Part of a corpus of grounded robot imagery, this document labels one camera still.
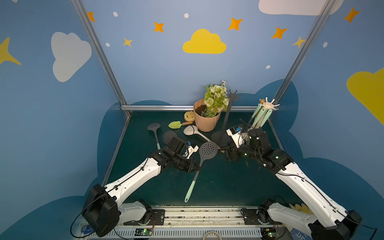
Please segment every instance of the white cable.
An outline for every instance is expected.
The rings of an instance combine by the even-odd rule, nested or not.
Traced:
[[[223,240],[223,239],[221,238],[221,236],[220,236],[217,232],[215,232],[215,231],[209,231],[209,232],[207,232],[207,233],[204,235],[203,240],[205,240],[205,238],[206,238],[209,234],[211,234],[211,233],[213,233],[214,235],[218,236],[218,238],[219,238],[220,240]]]

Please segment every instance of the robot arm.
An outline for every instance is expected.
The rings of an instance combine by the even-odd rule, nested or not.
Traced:
[[[272,174],[289,186],[296,195],[313,211],[314,215],[287,208],[267,200],[259,208],[262,219],[286,223],[313,240],[350,239],[362,221],[354,210],[347,211],[326,195],[299,168],[293,159],[281,149],[272,149],[266,132],[262,129],[248,131],[249,144],[243,143],[238,149],[239,156],[256,158]]]
[[[200,170],[193,159],[181,155],[186,150],[186,142],[173,137],[163,149],[157,150],[135,169],[122,178],[105,185],[93,186],[86,198],[83,217],[99,237],[108,234],[117,224],[139,221],[146,224],[152,208],[144,201],[136,201],[122,206],[122,203],[141,185],[170,167],[185,172]]]

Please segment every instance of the flower pot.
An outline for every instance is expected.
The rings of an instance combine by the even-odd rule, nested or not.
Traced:
[[[219,113],[217,116],[213,117],[213,118],[206,118],[206,117],[202,117],[200,115],[198,115],[195,110],[200,107],[201,105],[205,105],[204,103],[204,99],[200,99],[198,100],[197,102],[195,102],[195,104],[193,105],[193,112],[194,112],[194,115],[195,115],[195,123],[196,123],[196,126],[197,128],[202,131],[202,132],[209,132],[209,131],[212,131],[216,124],[217,124],[217,121],[218,119],[220,118],[220,114]]]

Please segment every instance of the white cloud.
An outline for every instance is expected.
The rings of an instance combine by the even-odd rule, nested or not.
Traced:
[[[60,82],[68,81],[91,57],[91,45],[76,34],[56,32],[52,35],[51,47],[56,60],[53,74]]]
[[[260,0],[259,9],[266,14],[319,15],[327,0]],[[331,14],[344,0],[336,0]]]

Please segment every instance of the dark green table surface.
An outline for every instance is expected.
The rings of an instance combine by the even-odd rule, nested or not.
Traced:
[[[238,125],[240,118],[249,121],[252,113],[232,112],[228,118],[227,128]],[[221,130],[224,120],[222,114],[215,130],[202,132],[208,138],[212,133]],[[151,151],[157,149],[155,136],[147,126],[157,122],[161,125],[157,135],[160,146],[165,146],[162,141],[163,134],[171,130],[168,124],[172,121],[184,120],[184,112],[133,112],[119,152],[113,165],[108,183],[124,176],[148,157]],[[186,136],[184,127],[177,136],[193,141],[201,146],[205,140],[195,134]],[[268,122],[263,126],[268,133],[273,148],[278,148]],[[192,158],[200,162],[197,153]],[[229,162],[220,153],[213,159],[204,161],[190,200],[185,203],[185,195],[195,176],[195,173],[177,171],[174,168],[161,172],[158,176],[144,183],[125,202],[134,202],[138,199],[145,200],[150,205],[259,205],[268,198],[276,195],[282,196],[286,202],[300,204],[299,197],[281,180],[269,171],[261,168],[253,159],[240,159],[238,162]]]

